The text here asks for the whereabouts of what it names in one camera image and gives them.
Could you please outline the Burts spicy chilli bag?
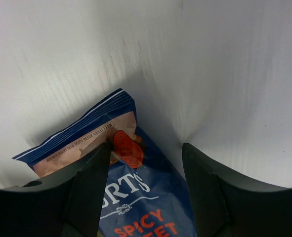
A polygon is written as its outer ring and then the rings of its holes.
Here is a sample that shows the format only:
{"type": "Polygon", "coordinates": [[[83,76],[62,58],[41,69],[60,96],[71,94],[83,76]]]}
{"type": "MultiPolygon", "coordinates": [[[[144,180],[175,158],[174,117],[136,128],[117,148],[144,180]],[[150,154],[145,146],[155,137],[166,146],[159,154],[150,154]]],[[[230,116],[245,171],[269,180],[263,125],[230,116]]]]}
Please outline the Burts spicy chilli bag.
{"type": "Polygon", "coordinates": [[[111,159],[99,229],[104,237],[194,237],[185,179],[137,125],[133,98],[112,92],[80,119],[15,157],[39,177],[78,161],[104,142],[111,159]]]}

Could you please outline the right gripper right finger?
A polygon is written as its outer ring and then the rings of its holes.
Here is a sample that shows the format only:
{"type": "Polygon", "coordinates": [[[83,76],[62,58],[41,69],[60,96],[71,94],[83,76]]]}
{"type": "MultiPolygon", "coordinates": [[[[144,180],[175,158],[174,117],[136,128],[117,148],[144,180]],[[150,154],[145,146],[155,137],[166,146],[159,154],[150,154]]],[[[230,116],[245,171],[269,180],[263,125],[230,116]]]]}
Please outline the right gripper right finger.
{"type": "Polygon", "coordinates": [[[292,237],[292,188],[243,175],[189,143],[182,161],[198,236],[292,237]]]}

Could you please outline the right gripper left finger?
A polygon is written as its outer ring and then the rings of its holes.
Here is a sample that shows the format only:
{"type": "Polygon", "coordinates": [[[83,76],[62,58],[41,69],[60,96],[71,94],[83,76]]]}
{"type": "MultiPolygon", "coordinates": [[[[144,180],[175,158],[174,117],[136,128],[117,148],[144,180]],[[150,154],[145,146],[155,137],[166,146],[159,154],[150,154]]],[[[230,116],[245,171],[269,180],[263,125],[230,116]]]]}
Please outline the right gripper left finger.
{"type": "Polygon", "coordinates": [[[95,237],[111,144],[19,187],[0,189],[0,237],[95,237]]]}

